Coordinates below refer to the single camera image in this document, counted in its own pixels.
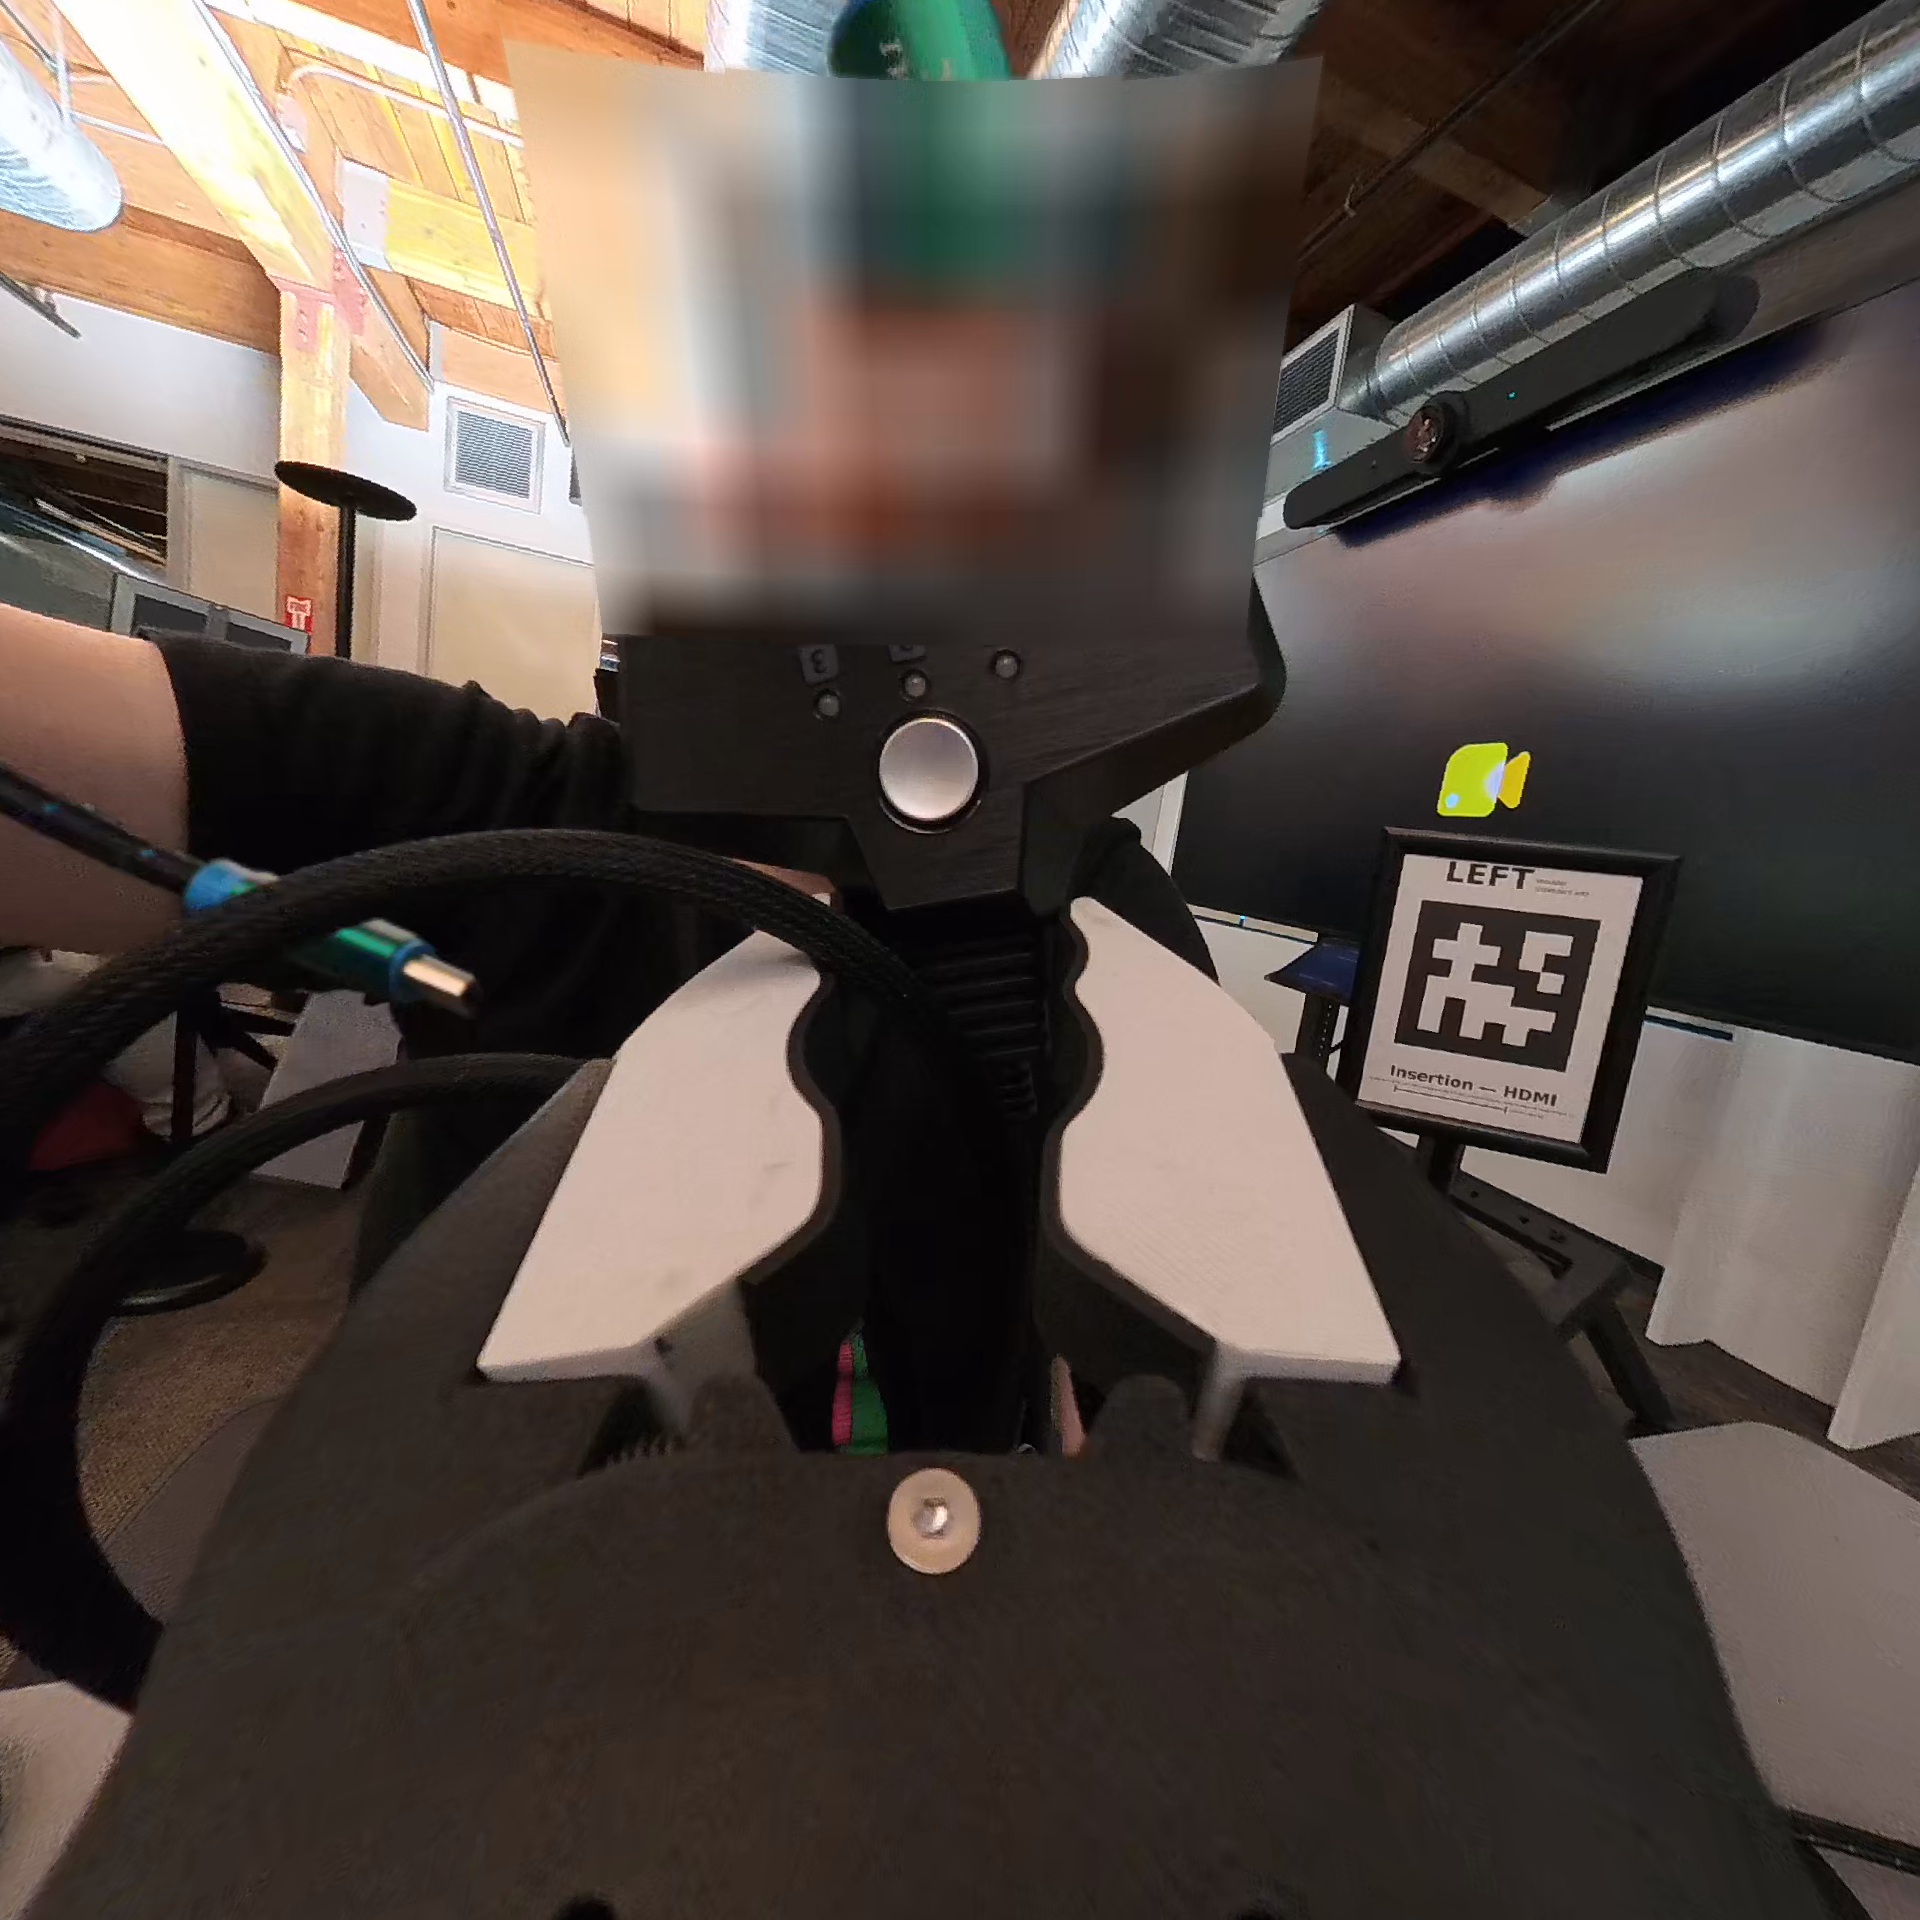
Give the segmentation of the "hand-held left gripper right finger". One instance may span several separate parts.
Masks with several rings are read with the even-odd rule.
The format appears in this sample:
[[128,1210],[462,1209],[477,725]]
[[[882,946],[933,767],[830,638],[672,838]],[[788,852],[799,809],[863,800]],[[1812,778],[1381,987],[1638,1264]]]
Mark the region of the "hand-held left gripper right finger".
[[1253,1383],[1391,1383],[1402,1346],[1269,1035],[1101,901],[1065,929],[1079,1056],[1041,1152],[1044,1347],[1105,1393],[1174,1381],[1199,1455]]

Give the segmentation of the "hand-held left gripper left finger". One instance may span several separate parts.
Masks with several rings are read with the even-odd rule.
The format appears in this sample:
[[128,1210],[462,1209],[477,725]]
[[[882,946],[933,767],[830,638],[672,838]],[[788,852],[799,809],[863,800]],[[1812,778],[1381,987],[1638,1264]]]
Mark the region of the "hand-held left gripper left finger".
[[823,973],[752,933],[612,1059],[477,1356],[498,1383],[640,1381],[686,1427],[714,1379],[773,1379],[756,1289],[837,1210],[837,1120],[799,1044]]

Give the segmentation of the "black hdmi switch box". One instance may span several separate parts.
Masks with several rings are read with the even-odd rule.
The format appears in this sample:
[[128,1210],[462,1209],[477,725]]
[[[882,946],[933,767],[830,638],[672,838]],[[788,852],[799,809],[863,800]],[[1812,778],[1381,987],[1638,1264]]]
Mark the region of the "black hdmi switch box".
[[756,582],[612,625],[600,822],[806,870],[933,975],[1003,1105],[1044,1112],[1044,925],[1146,790],[1264,725],[1249,569],[1174,589]]

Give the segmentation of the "person's right forearm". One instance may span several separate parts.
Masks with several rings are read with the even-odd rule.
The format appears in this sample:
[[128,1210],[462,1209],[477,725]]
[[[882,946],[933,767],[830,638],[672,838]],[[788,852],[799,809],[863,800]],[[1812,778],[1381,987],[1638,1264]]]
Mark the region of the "person's right forearm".
[[[5,604],[5,765],[136,836],[183,848],[186,761],[155,644]],[[173,929],[179,901],[5,822],[5,946],[123,953]]]

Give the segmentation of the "framed tag sign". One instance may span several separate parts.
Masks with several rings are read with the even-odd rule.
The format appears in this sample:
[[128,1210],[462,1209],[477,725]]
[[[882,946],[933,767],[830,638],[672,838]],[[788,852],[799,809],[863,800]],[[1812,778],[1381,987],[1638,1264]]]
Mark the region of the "framed tag sign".
[[1389,1129],[1606,1173],[1682,870],[1386,828],[1337,1085]]

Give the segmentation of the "black sign stand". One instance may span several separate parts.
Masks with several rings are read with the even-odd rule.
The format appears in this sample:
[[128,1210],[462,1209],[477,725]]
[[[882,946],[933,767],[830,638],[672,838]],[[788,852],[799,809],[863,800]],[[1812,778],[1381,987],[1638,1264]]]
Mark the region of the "black sign stand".
[[1411,1156],[1462,1221],[1539,1267],[1536,1302],[1560,1343],[1587,1343],[1626,1409],[1631,1438],[1669,1434],[1676,1409],[1620,1309],[1626,1282],[1638,1272],[1632,1258],[1560,1216],[1471,1176],[1462,1169],[1465,1150],[1454,1138],[1419,1137]]

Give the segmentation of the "person's black shirt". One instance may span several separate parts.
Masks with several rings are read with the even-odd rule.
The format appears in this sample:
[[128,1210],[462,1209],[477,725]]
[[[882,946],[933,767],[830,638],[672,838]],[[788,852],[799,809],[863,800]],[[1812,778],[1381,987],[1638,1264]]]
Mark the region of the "person's black shirt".
[[[214,640],[159,645],[179,707],[186,848],[291,876],[477,828],[638,828],[616,727],[539,719],[477,684]],[[477,1020],[405,1010],[407,1059],[612,1059],[742,939],[734,921],[638,892],[469,884],[397,921],[477,973]],[[1018,1282],[997,1195],[941,1074],[868,995],[830,995],[806,1060],[837,1094],[863,1336],[897,1454],[1018,1443]]]

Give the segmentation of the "white foam board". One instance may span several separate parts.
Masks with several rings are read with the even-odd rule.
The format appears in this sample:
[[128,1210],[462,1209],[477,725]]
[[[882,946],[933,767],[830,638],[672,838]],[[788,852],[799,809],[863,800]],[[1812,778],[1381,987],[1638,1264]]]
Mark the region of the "white foam board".
[[1918,1438],[1918,1069],[1739,1032],[1646,1333],[1830,1408],[1839,1450]]

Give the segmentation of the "round black standing table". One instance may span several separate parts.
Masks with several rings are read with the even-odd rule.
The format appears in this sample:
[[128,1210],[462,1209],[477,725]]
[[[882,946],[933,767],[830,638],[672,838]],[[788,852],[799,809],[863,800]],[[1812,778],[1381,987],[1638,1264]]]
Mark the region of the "round black standing table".
[[274,478],[282,485],[294,490],[296,495],[338,508],[341,520],[341,553],[338,553],[338,592],[341,604],[332,615],[332,657],[354,659],[354,634],[357,634],[357,547],[358,547],[358,523],[411,523],[417,515],[417,504],[392,485],[381,485],[369,478],[350,472],[344,466],[322,466],[308,460],[277,460]]

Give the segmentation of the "large black display screen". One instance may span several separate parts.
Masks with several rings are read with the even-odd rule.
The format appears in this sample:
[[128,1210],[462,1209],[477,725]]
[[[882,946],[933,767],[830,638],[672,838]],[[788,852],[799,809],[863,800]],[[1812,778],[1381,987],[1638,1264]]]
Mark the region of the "large black display screen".
[[1918,1060],[1918,285],[1256,566],[1189,904],[1354,939],[1386,828],[1677,855],[1676,1016]]

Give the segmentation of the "white wall vent grille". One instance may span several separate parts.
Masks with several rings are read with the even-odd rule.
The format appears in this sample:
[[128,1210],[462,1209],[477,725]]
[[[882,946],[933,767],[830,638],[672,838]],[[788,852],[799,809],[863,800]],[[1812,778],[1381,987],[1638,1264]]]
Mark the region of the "white wall vent grille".
[[463,394],[445,401],[445,492],[539,514],[543,455],[543,422]]

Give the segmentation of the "spiral silver duct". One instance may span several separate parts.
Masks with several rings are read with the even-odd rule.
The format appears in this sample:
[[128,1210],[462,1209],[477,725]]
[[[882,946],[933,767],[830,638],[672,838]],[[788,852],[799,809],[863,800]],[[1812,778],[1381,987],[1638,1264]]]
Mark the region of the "spiral silver duct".
[[1391,325],[1342,392],[1402,424],[1684,273],[1719,273],[1918,181],[1918,4],[1880,4]]

